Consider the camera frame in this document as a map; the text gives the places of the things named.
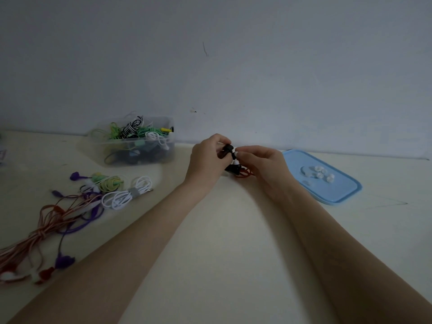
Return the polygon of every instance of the blue tray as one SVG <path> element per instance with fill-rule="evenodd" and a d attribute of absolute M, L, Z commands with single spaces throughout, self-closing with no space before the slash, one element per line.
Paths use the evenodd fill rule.
<path fill-rule="evenodd" d="M 294 178 L 322 203 L 338 205 L 363 189 L 360 182 L 355 178 L 307 152 L 291 149 L 282 153 Z M 334 182 L 328 183 L 326 181 L 327 175 L 324 178 L 314 177 L 316 174 L 315 166 L 324 167 L 327 170 L 327 175 L 334 174 Z"/>

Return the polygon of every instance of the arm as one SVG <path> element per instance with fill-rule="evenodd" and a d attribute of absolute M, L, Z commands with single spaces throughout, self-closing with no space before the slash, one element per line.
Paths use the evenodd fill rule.
<path fill-rule="evenodd" d="M 217 157 L 225 143 L 231 141 L 215 134 L 194 146 L 181 185 L 71 267 L 9 323 L 117 323 L 183 219 L 231 163 L 229 154 L 224 159 Z"/>
<path fill-rule="evenodd" d="M 281 152 L 261 146 L 236 151 L 288 216 L 343 323 L 432 323 L 432 305 L 313 199 Z"/>

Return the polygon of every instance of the white wall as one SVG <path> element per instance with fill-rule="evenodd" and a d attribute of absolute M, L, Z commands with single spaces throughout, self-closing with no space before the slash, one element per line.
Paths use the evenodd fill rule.
<path fill-rule="evenodd" d="M 432 150 L 432 0 L 0 2 L 2 126 L 84 134 L 138 110 L 187 142 Z"/>

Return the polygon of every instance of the white table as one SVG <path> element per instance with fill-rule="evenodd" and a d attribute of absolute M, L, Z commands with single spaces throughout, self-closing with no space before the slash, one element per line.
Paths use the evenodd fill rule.
<path fill-rule="evenodd" d="M 148 175 L 155 190 L 63 242 L 82 259 L 160 201 L 185 174 L 191 145 L 170 164 L 105 168 L 80 136 L 8 132 L 0 167 L 1 245 L 25 237 L 50 189 L 71 194 L 74 171 Z M 432 301 L 432 174 L 427 160 L 317 154 L 358 179 L 364 190 L 325 208 L 356 239 Z M 42 249 L 51 266 L 59 236 Z M 0 323 L 50 282 L 0 287 Z M 138 289 L 121 323 L 335 323 L 336 317 L 293 229 L 254 179 L 222 177 L 177 230 Z"/>

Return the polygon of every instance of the clear plastic box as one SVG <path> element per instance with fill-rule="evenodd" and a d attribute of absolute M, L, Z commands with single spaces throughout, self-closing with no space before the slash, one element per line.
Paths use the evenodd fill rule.
<path fill-rule="evenodd" d="M 174 121 L 172 117 L 142 116 L 141 127 L 154 127 L 172 129 L 167 136 L 144 136 L 127 139 L 111 139 L 111 123 L 119 128 L 133 122 L 136 114 L 129 114 L 123 118 L 112 118 L 101 121 L 88 134 L 94 144 L 94 151 L 106 165 L 124 166 L 136 164 L 165 163 L 174 159 Z"/>

